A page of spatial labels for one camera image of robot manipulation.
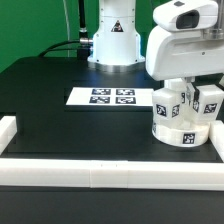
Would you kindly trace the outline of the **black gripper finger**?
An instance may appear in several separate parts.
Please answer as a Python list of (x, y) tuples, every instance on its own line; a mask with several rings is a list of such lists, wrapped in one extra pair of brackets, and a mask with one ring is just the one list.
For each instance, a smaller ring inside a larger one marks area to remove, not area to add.
[(191, 106), (195, 101), (199, 100), (200, 91), (194, 85), (195, 78), (194, 77), (187, 77), (184, 79), (186, 83), (186, 97), (188, 100), (188, 105)]

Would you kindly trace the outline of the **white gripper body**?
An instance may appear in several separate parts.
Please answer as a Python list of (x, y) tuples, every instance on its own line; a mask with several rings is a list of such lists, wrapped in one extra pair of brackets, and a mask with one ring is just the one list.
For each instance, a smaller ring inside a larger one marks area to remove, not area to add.
[(201, 31), (168, 32), (156, 26), (146, 50), (146, 70), (157, 81), (224, 73), (224, 40)]

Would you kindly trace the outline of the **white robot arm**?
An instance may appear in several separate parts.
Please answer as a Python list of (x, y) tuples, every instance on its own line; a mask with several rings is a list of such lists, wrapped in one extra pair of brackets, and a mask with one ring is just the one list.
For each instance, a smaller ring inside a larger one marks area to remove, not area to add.
[(136, 0), (99, 0), (88, 64), (106, 72), (144, 67), (155, 80), (224, 73), (224, 0), (170, 0), (156, 7), (146, 54), (135, 29)]

